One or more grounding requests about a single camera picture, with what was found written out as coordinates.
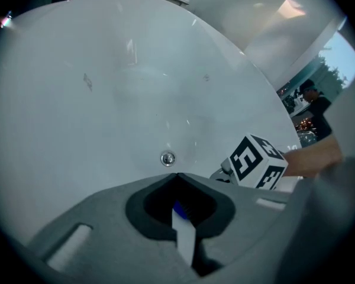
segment person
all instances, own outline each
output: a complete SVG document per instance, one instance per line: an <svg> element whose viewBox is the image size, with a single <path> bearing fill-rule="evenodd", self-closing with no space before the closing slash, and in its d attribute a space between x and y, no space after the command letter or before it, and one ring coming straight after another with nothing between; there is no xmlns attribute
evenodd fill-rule
<svg viewBox="0 0 355 284"><path fill-rule="evenodd" d="M343 155L333 134L303 149L291 150L283 155L288 162L284 176L313 178L327 166L342 161Z"/></svg>
<svg viewBox="0 0 355 284"><path fill-rule="evenodd" d="M311 118L313 126L316 128L317 140L320 141L331 134L331 128L324 118L324 112L331 105L331 102L318 92L314 82L310 79L306 80L299 88L299 94L304 100L310 103L306 112L300 116L292 118L293 123L297 124L305 118Z"/></svg>

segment sky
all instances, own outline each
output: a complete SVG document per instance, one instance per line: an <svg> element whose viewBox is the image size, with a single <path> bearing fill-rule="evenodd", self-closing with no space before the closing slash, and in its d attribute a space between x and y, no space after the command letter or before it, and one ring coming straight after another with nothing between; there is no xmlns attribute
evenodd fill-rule
<svg viewBox="0 0 355 284"><path fill-rule="evenodd" d="M355 51L349 43L338 32L325 44L331 50L322 50L319 55L324 56L326 64L330 69L335 67L340 72L340 78L347 77L345 81L347 87L355 78Z"/></svg>

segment white cube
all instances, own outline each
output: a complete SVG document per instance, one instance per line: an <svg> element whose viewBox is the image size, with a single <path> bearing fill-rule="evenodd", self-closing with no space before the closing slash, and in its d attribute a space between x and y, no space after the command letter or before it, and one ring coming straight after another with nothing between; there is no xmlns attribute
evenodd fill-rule
<svg viewBox="0 0 355 284"><path fill-rule="evenodd" d="M272 144L264 138L246 134L229 157L238 185L274 189L288 163Z"/></svg>

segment white wall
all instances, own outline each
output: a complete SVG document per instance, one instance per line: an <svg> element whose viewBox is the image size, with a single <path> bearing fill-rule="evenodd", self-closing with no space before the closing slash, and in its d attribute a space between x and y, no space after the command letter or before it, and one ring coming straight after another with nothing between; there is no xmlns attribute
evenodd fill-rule
<svg viewBox="0 0 355 284"><path fill-rule="evenodd" d="M343 18L333 0L286 0L244 52L278 90L318 54Z"/></svg>
<svg viewBox="0 0 355 284"><path fill-rule="evenodd" d="M188 10L244 50L284 0L190 0Z"/></svg>

